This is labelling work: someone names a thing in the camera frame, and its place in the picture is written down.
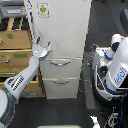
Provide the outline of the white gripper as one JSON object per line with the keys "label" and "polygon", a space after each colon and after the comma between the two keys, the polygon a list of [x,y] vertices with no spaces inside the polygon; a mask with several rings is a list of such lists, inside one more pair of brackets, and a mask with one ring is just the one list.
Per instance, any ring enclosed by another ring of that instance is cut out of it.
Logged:
{"label": "white gripper", "polygon": [[51,52],[51,43],[48,42],[46,48],[43,48],[39,45],[40,42],[40,37],[36,37],[35,39],[35,45],[32,46],[32,53],[35,57],[39,59],[44,59],[47,55],[48,52]]}

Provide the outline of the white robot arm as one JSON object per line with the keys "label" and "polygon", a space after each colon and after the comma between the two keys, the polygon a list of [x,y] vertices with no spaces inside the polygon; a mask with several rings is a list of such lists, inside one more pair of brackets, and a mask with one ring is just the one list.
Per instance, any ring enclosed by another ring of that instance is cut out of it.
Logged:
{"label": "white robot arm", "polygon": [[50,52],[51,46],[41,47],[40,38],[32,40],[32,57],[29,66],[14,77],[7,78],[0,89],[0,128],[7,128],[15,113],[15,102],[19,100],[25,88],[36,75],[41,59]]}

